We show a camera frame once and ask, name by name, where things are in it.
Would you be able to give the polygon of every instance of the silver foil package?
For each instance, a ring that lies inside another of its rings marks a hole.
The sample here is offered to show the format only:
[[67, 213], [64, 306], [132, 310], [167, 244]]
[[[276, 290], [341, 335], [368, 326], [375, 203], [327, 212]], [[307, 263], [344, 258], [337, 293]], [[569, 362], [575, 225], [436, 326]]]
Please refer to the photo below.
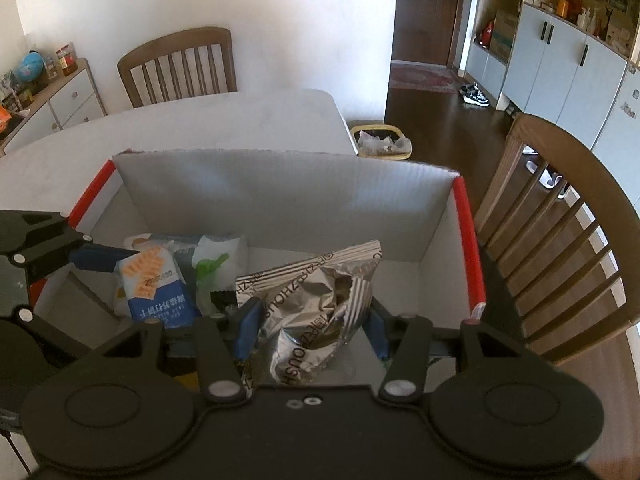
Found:
[[248, 295], [267, 305], [247, 385], [309, 383], [362, 325], [381, 257], [373, 241], [238, 278], [239, 304]]

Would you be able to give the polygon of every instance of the red bottle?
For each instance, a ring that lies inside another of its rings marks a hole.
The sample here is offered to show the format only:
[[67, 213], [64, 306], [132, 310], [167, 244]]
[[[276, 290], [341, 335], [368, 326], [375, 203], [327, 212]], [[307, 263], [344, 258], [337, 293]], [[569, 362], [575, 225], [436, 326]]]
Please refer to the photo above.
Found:
[[480, 35], [480, 40], [478, 41], [478, 43], [480, 43], [485, 48], [489, 48], [489, 44], [491, 43], [491, 37], [494, 34], [494, 24], [495, 20], [491, 20]]

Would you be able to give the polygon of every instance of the brown door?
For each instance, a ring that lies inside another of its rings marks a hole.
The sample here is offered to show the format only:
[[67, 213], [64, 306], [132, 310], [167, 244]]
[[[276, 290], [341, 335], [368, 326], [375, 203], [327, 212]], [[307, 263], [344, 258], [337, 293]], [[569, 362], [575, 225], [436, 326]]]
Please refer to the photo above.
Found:
[[392, 58], [446, 65], [458, 0], [396, 0]]

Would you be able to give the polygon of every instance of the box flap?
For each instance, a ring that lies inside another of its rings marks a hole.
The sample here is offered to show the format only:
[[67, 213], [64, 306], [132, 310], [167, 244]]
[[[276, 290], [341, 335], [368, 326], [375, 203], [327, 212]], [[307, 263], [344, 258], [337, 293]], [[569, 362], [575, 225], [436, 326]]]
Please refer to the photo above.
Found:
[[155, 232], [245, 234], [253, 247], [323, 253], [377, 239], [418, 262], [457, 173], [324, 153], [173, 150], [114, 157]]

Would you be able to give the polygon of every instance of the door handle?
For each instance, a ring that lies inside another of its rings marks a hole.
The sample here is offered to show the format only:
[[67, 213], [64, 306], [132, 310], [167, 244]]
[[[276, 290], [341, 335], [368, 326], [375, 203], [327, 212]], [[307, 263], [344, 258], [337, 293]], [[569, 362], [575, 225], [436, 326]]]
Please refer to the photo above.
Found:
[[589, 45], [584, 46], [584, 53], [582, 54], [582, 61], [580, 62], [580, 66], [584, 66], [584, 62], [587, 61], [587, 54], [589, 52]]

